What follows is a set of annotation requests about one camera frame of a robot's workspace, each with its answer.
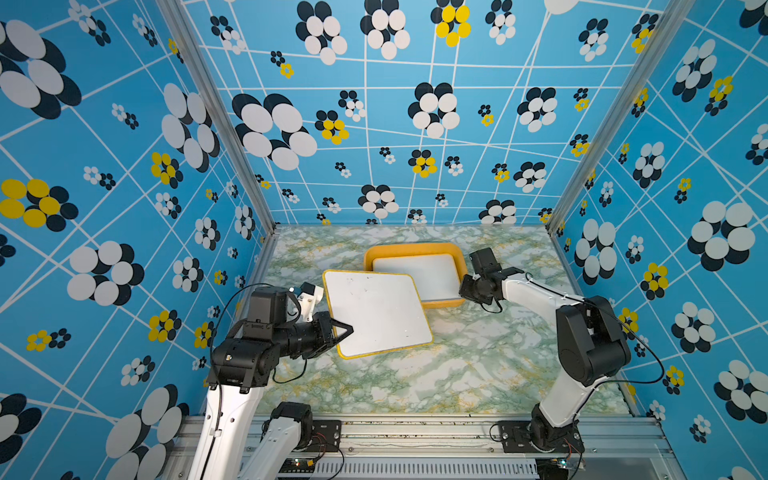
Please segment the yellow framed whiteboard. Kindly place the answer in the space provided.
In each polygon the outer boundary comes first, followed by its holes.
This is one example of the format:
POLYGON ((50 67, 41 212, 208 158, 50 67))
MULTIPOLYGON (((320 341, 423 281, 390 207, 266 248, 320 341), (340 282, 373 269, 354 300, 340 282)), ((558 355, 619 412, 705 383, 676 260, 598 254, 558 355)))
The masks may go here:
POLYGON ((353 360, 433 343, 411 276, 327 270, 322 279, 331 317, 353 330, 337 345, 341 358, 353 360))
POLYGON ((451 308, 461 305, 460 278, 454 258, 449 254, 376 258, 374 272, 409 275, 425 308, 451 308))

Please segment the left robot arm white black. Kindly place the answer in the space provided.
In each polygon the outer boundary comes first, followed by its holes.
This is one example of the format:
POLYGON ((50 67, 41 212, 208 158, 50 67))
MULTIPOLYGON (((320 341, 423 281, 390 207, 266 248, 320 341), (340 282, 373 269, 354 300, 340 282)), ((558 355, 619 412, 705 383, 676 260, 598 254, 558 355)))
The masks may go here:
POLYGON ((213 350, 205 420, 191 479, 275 479, 289 454, 312 438, 312 410, 283 402, 267 420, 256 450, 244 460, 246 441, 265 387, 284 357, 316 358, 354 333, 327 311, 305 321, 240 320, 213 350))

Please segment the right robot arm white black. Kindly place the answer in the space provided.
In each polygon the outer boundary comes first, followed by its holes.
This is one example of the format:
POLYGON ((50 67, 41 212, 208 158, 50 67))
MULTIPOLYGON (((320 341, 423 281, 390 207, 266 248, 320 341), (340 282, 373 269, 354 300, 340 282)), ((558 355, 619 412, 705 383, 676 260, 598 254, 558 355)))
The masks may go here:
POLYGON ((515 268, 465 275, 459 295, 480 305, 517 303, 555 322, 560 371, 530 422, 531 442, 541 451, 571 433, 593 392, 630 362, 620 322, 603 297, 557 292, 515 268))

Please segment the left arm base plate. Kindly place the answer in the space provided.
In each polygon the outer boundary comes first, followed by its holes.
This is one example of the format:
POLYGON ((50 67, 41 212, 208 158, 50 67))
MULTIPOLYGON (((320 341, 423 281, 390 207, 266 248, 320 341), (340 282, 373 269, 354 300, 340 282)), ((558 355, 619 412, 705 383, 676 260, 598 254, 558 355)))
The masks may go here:
POLYGON ((339 420, 300 420, 280 416, 263 424, 259 447, 293 446, 293 452, 335 451, 341 440, 339 420))

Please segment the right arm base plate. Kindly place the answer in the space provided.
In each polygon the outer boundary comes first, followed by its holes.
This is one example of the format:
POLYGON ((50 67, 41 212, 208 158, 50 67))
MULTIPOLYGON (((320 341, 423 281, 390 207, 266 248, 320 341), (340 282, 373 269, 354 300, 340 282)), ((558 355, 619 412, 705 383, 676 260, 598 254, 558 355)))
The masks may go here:
POLYGON ((563 455, 583 453, 585 447, 577 428, 578 423, 557 428, 547 434, 541 445, 534 441, 530 421, 503 420, 489 428, 490 438, 502 445, 505 453, 563 455))

